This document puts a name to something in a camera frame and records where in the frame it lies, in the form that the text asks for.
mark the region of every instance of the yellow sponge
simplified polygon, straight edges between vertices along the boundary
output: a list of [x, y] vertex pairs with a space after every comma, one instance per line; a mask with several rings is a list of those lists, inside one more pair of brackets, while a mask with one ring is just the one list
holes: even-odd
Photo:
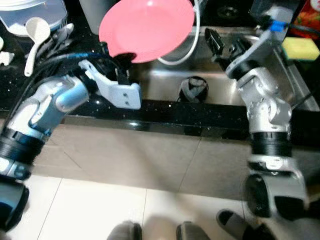
[[290, 60], [314, 61], [320, 55], [317, 45], [310, 38], [287, 36], [282, 47]]

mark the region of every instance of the pink bowl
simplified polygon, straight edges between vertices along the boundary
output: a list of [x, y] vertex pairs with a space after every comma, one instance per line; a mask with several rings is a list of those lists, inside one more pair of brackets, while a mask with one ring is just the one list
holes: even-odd
[[103, 18], [99, 40], [112, 57], [135, 53], [132, 62], [145, 63], [177, 48], [194, 19], [190, 0], [121, 0]]

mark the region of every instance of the sparkly black countertop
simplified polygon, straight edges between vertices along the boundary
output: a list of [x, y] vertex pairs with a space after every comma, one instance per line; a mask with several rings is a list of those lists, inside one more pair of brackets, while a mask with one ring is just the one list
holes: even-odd
[[[99, 49], [98, 36], [90, 32], [78, 1], [72, 1], [72, 7], [68, 7], [69, 4], [66, 1], [68, 22], [75, 25], [72, 38], [77, 42], [69, 51], [91, 52]], [[3, 51], [15, 53], [9, 66], [0, 66], [0, 118], [5, 118], [26, 80], [24, 56], [33, 43], [30, 39], [8, 33], [2, 23], [0, 36], [5, 42]], [[59, 72], [64, 73], [76, 64], [62, 65]], [[309, 65], [301, 67], [306, 78], [313, 74], [310, 68]], [[291, 122], [292, 141], [295, 145], [320, 146], [319, 112], [295, 110]], [[140, 110], [126, 110], [115, 108], [103, 97], [94, 95], [89, 102], [67, 116], [64, 123], [233, 140], [249, 138], [246, 108], [231, 105], [143, 100]]]

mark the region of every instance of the white spoon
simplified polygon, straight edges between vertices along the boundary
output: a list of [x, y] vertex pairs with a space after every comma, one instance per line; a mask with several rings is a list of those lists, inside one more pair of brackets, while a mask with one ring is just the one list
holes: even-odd
[[25, 24], [29, 38], [34, 41], [28, 59], [26, 60], [24, 75], [30, 77], [34, 71], [34, 65], [38, 48], [50, 36], [50, 27], [46, 20], [40, 17], [32, 17]]

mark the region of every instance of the gray cup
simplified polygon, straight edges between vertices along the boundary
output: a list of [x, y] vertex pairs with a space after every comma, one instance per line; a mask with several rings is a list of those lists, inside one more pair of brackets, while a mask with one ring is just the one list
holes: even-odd
[[98, 35], [99, 27], [106, 13], [119, 0], [79, 0], [91, 32]]

